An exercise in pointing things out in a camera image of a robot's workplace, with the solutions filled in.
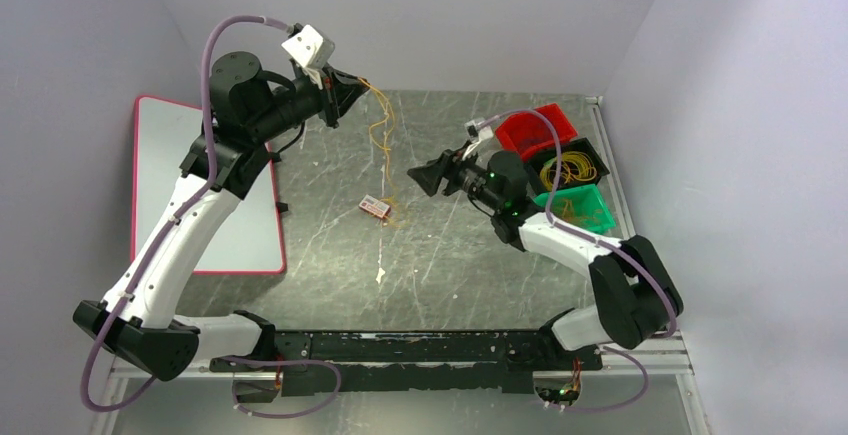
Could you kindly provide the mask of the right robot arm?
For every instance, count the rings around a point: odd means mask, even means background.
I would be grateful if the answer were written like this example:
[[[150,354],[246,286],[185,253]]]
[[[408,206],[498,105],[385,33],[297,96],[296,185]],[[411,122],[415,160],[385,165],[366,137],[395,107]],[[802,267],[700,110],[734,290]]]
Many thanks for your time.
[[[548,367],[565,368],[587,346],[612,342],[634,349],[660,330],[676,331],[684,304],[654,245],[641,235],[598,235],[545,210],[528,194],[528,173],[517,153],[498,151],[480,166],[466,148],[446,150],[407,174],[428,196],[464,192],[491,209],[490,222],[503,243],[589,281],[593,305],[548,324],[552,334],[539,344]]]

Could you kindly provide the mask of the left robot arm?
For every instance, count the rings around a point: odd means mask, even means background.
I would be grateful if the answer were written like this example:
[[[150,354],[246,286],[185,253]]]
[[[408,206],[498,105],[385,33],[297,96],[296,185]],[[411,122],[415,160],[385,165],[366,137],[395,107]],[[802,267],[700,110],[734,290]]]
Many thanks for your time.
[[[286,78],[248,52],[218,58],[205,89],[212,124],[183,159],[155,231],[102,299],[78,305],[74,323],[161,381],[229,356],[254,371],[271,366],[277,355],[271,322],[246,311],[180,317],[177,303],[216,232],[270,164],[269,141],[315,116],[336,127],[366,90],[360,78],[330,66],[315,76],[297,68]]]

